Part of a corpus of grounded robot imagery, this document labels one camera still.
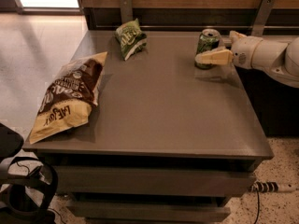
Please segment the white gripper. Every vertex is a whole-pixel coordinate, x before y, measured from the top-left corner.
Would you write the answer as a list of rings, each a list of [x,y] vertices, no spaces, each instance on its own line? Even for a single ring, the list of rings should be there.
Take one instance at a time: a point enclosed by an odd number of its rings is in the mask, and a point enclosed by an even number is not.
[[[232,42],[231,50],[205,51],[197,54],[195,61],[200,64],[227,65],[233,60],[234,66],[251,69],[254,51],[263,40],[260,37],[246,36],[237,31],[231,31],[229,37]]]

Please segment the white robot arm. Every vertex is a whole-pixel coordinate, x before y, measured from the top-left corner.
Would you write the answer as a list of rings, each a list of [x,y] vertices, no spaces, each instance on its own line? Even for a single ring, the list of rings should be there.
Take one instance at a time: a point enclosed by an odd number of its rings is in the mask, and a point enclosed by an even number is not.
[[[299,38],[280,42],[258,36],[230,32],[231,48],[224,46],[195,56],[200,64],[227,65],[263,71],[275,81],[299,88]]]

